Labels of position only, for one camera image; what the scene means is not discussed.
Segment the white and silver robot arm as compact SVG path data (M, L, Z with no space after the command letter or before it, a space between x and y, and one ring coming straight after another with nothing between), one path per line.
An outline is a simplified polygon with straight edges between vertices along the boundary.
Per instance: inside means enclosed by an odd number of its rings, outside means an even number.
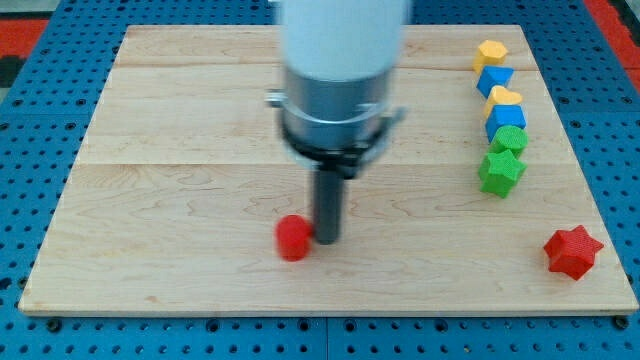
M356 177L384 148L407 0L279 0L284 140L310 167Z

